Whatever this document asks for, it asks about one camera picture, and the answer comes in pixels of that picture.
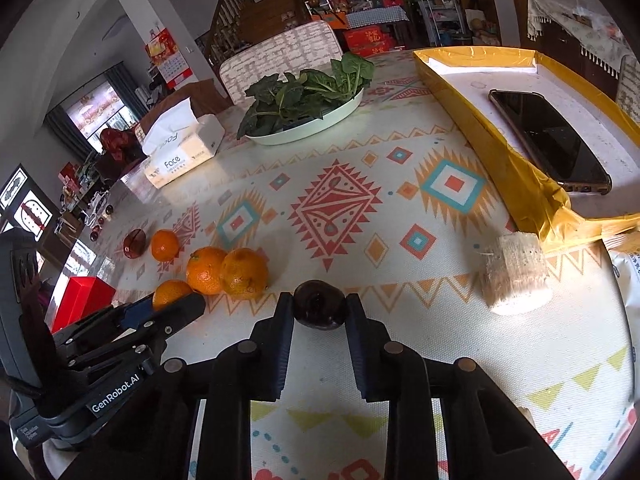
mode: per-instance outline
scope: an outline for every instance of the mandarin orange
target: mandarin orange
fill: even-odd
[[[180,251],[180,242],[173,231],[160,229],[151,238],[151,255],[158,262],[170,262]]]
[[[206,296],[222,292],[220,267],[226,251],[217,247],[202,247],[195,251],[187,263],[187,283],[193,290]]]
[[[162,310],[174,301],[184,298],[192,292],[193,291],[189,284],[183,280],[167,280],[166,282],[161,283],[154,292],[152,300],[153,309]]]
[[[222,262],[222,289],[235,300],[253,300],[264,294],[269,269],[264,258],[251,249],[231,251]]]

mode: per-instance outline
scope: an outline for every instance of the smartphone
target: smartphone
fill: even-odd
[[[578,132],[535,92],[491,90],[489,99],[525,145],[531,160],[567,192],[611,191],[611,177]]]

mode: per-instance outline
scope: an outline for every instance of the yellow tape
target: yellow tape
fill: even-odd
[[[536,233],[545,253],[550,253],[613,236],[640,225],[640,213],[615,218],[585,219],[572,211],[569,196],[564,189],[514,151],[480,110],[426,65],[431,58],[440,62],[448,60],[446,64],[449,66],[527,66],[536,54],[532,50],[507,48],[502,56],[500,51],[503,49],[500,47],[484,47],[480,55],[488,58],[481,59],[481,62],[469,59],[468,64],[463,64],[465,57],[474,56],[471,51],[473,48],[475,47],[447,47],[416,51],[416,68],[425,85],[431,89],[478,154],[518,229]],[[520,60],[517,59],[517,52],[522,53]],[[503,64],[487,64],[487,61],[497,60]]]
[[[535,66],[536,51],[507,46],[443,46],[416,50],[423,62],[435,59],[447,66]]]
[[[636,146],[640,146],[640,126],[609,96],[603,94],[585,78],[580,77],[573,70],[558,63],[555,59],[551,59],[549,56],[536,52],[536,62],[548,68],[558,79],[567,83],[571,88],[596,105],[617,127],[626,133],[629,139],[635,142]]]

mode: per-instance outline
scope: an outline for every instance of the dark red fruit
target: dark red fruit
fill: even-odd
[[[347,304],[339,288],[309,280],[293,293],[293,317],[319,330],[333,330],[347,319]]]
[[[122,244],[122,251],[127,258],[135,260],[142,256],[146,248],[146,235],[142,229],[133,229]]]

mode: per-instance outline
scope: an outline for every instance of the spinach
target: spinach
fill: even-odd
[[[322,119],[325,113],[368,88],[373,79],[373,63],[356,54],[346,53],[342,60],[332,59],[331,66],[333,77],[306,68],[298,78],[285,72],[286,81],[280,81],[279,74],[272,74],[249,86],[244,94],[255,97],[255,103],[242,118],[238,139],[245,135],[267,136]]]

